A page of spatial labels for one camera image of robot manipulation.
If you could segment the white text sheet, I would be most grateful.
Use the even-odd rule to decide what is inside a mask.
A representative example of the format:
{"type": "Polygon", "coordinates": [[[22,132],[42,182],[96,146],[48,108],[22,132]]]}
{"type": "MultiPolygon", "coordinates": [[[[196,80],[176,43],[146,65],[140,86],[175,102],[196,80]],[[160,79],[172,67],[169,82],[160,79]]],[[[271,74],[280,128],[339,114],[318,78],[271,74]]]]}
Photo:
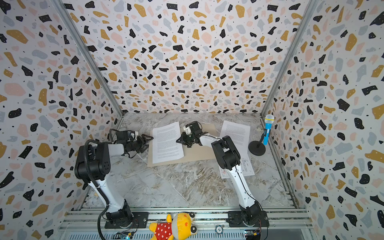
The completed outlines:
{"type": "Polygon", "coordinates": [[[241,157],[245,157],[248,154],[250,132],[250,126],[224,121],[220,137],[231,137],[241,157]]]}
{"type": "Polygon", "coordinates": [[[174,122],[153,129],[153,164],[162,164],[184,157],[183,145],[177,143],[181,137],[180,123],[174,122]]]}

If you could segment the beige manila folder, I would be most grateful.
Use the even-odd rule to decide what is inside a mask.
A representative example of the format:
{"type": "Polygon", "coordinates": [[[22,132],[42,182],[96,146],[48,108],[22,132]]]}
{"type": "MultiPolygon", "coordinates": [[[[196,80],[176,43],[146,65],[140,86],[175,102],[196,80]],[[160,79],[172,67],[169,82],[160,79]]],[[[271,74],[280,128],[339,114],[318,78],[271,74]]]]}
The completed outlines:
{"type": "Polygon", "coordinates": [[[215,158],[215,154],[211,145],[206,147],[206,146],[199,146],[198,144],[194,144],[192,145],[191,148],[188,148],[187,146],[183,145],[183,150],[184,150],[183,158],[175,161],[162,163],[162,164],[153,164],[152,150],[153,150],[153,140],[150,142],[150,148],[149,148],[149,155],[148,155],[149,167],[196,162],[196,161],[202,161],[202,160],[213,160],[215,158]]]}

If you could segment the white diagram sheet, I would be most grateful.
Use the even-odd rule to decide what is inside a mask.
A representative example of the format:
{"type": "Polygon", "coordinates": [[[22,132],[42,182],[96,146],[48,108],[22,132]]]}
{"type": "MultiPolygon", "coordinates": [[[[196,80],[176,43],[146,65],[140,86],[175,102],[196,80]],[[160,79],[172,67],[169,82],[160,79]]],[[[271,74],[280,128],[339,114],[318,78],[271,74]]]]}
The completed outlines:
{"type": "MultiPolygon", "coordinates": [[[[245,156],[241,158],[241,168],[242,168],[242,173],[245,177],[255,175],[249,156],[245,156]]],[[[222,179],[228,179],[230,177],[229,174],[226,172],[226,170],[223,170],[223,169],[220,169],[220,175],[222,179]]]]}

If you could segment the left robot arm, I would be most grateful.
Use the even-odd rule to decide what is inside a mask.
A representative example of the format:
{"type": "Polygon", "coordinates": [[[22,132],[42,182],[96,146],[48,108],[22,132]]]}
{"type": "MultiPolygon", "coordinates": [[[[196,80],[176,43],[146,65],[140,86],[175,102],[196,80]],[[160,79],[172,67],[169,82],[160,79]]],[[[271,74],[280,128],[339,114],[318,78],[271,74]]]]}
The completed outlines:
{"type": "Polygon", "coordinates": [[[107,142],[88,140],[80,146],[74,168],[77,179],[90,185],[105,205],[100,215],[105,219],[106,229],[147,227],[147,212],[132,212],[127,201],[118,193],[115,185],[109,182],[111,157],[144,153],[153,137],[135,131],[111,129],[107,142]]]}

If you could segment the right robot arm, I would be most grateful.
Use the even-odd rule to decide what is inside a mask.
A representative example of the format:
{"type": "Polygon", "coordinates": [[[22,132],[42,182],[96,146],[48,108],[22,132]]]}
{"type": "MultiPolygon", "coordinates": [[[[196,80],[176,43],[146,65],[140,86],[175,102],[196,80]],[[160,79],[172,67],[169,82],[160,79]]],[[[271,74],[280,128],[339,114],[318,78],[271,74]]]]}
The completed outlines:
{"type": "Polygon", "coordinates": [[[254,198],[245,180],[241,167],[241,154],[230,136],[216,137],[203,131],[202,125],[194,121],[184,126],[178,144],[191,148],[192,145],[212,148],[217,163],[230,177],[239,199],[242,222],[254,226],[260,222],[262,207],[254,198]]]}

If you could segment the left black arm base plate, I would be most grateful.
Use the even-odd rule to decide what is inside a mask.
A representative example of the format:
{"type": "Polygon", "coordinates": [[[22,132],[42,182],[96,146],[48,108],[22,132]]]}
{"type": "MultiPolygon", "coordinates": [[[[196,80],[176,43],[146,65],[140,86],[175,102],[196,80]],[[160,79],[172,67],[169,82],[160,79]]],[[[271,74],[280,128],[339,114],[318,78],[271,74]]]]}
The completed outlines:
{"type": "Polygon", "coordinates": [[[105,229],[135,230],[147,228],[148,212],[132,212],[131,217],[115,218],[105,223],[105,229]]]}

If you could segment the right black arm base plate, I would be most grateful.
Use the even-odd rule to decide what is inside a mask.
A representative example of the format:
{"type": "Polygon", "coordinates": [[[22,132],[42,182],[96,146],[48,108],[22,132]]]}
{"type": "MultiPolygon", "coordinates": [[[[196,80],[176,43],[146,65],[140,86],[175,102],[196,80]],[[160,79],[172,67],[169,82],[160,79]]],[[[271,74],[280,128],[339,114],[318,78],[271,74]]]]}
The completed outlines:
{"type": "Polygon", "coordinates": [[[229,211],[226,220],[231,228],[246,228],[246,227],[269,227],[269,219],[266,211],[262,211],[256,217],[248,218],[241,211],[229,211]]]}

